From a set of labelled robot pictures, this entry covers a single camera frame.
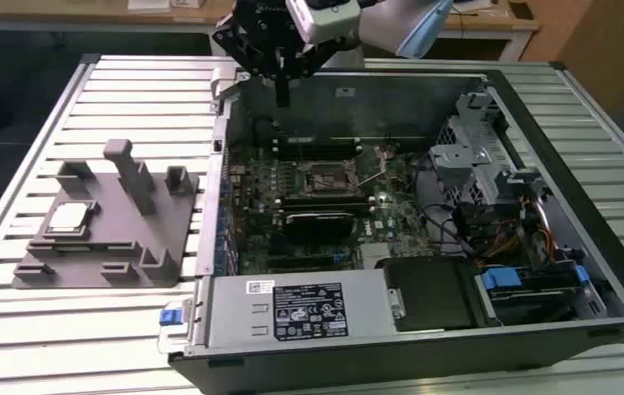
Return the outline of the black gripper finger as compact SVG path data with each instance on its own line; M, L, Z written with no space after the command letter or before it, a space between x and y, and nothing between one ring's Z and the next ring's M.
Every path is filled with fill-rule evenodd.
M218 22L211 38L226 55L253 77L269 77L266 53L250 34L242 31L235 16L227 16Z
M279 47L275 61L275 104L290 105L290 82L310 77L346 46L346 38L337 37L305 49L302 42Z

